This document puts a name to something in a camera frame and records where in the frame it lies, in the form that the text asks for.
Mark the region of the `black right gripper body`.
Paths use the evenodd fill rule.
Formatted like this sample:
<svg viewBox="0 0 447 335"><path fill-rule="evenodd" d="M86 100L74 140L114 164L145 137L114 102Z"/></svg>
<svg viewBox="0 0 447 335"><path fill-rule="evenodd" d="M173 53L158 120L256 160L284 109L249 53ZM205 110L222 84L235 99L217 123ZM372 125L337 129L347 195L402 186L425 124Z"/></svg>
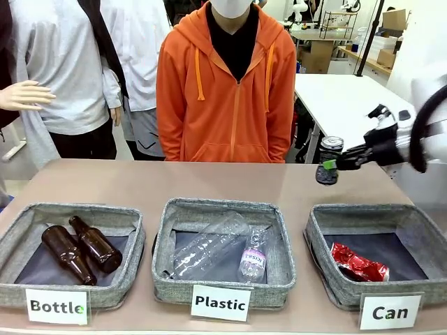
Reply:
<svg viewBox="0 0 447 335"><path fill-rule="evenodd" d="M364 134L367 147L367 162L378 165L394 165L401 163L401 154L396 145L397 124L381 129L372 129Z"/></svg>

